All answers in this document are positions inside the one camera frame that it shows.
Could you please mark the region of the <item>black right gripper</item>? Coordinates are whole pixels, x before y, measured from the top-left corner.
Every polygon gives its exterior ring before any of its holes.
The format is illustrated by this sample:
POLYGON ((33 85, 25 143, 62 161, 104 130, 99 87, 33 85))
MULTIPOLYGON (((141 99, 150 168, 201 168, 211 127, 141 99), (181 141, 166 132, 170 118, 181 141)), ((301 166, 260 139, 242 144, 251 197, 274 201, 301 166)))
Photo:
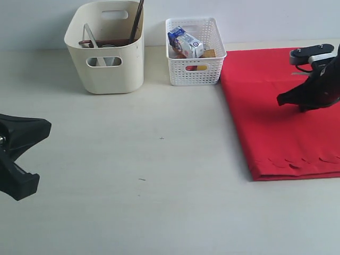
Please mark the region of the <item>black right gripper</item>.
POLYGON ((328 108, 339 102, 339 47, 337 56, 325 66, 314 80, 306 80, 293 89, 277 96, 279 106, 298 105, 305 113, 328 108))

